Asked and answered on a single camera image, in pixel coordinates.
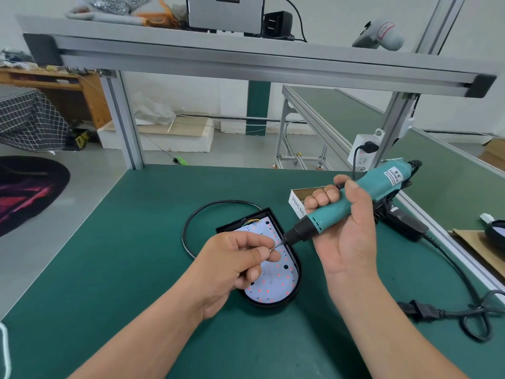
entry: person's right arm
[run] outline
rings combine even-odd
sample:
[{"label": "person's right arm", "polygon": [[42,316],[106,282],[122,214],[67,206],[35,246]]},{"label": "person's right arm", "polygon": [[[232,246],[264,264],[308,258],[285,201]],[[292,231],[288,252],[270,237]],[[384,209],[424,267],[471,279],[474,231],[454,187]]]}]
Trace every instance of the person's right arm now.
[{"label": "person's right arm", "polygon": [[[404,315],[377,274],[377,241],[372,200],[349,177],[345,195],[351,215],[314,238],[328,291],[374,379],[466,376],[443,356]],[[305,200],[308,213],[336,202],[336,186],[319,189]]]}]

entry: hand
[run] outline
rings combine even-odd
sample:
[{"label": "hand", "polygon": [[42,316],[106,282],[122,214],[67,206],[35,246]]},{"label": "hand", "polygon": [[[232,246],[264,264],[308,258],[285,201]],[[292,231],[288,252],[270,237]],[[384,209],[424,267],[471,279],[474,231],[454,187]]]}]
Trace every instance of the hand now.
[{"label": "hand", "polygon": [[[345,196],[352,206],[348,218],[314,237],[314,247],[323,264],[326,279],[338,274],[376,274],[377,240],[372,200],[348,176],[338,175],[333,181],[335,184],[345,182]],[[328,185],[305,199],[305,209],[311,213],[319,206],[339,199],[337,187]]]},{"label": "hand", "polygon": [[203,319],[216,315],[234,288],[244,290],[258,279],[263,261],[280,261],[278,251],[270,253],[274,245],[268,236],[249,231],[220,233],[205,243],[184,274],[191,282]]}]

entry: black round mat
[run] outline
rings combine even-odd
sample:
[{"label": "black round mat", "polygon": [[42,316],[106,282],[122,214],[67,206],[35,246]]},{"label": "black round mat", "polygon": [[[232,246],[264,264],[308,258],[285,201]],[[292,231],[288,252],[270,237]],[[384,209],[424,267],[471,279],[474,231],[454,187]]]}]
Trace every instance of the black round mat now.
[{"label": "black round mat", "polygon": [[40,214],[62,193],[68,169],[40,157],[0,157],[0,236]]}]

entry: label on screwdriver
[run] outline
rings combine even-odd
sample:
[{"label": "label on screwdriver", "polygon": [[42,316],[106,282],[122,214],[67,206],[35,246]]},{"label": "label on screwdriver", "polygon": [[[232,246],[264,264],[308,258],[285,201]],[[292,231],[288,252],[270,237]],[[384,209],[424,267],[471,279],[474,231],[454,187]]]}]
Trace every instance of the label on screwdriver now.
[{"label": "label on screwdriver", "polygon": [[396,167],[392,167],[388,171],[385,171],[384,175],[389,179],[389,182],[391,182],[392,186],[395,186],[403,181],[403,175]]}]

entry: green table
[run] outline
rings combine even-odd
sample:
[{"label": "green table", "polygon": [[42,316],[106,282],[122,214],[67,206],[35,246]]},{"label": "green table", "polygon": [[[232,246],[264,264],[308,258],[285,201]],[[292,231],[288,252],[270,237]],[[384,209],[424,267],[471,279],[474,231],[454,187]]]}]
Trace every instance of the green table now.
[{"label": "green table", "polygon": [[[382,127],[382,112],[337,89],[290,88],[350,143]],[[482,213],[505,218],[505,173],[419,130],[409,131],[387,156],[423,162],[406,193],[446,230],[482,229]]]},{"label": "green table", "polygon": [[[287,229],[297,220],[287,203],[289,190],[327,184],[334,174],[163,165],[128,171],[5,317],[12,378],[66,377],[167,290],[191,263],[180,234],[200,205],[251,200],[271,207]],[[190,246],[198,250],[215,227],[250,212],[240,205],[206,209],[188,230]],[[470,303],[458,275],[430,246],[408,242],[382,224],[378,246],[379,274],[395,299],[446,309]],[[283,310],[265,311],[232,293],[196,331],[169,378],[367,377],[329,300],[312,243],[295,248],[303,268],[295,300]],[[493,325],[496,336],[483,345],[456,321],[418,328],[470,377],[501,378],[505,318],[493,319]]]}]

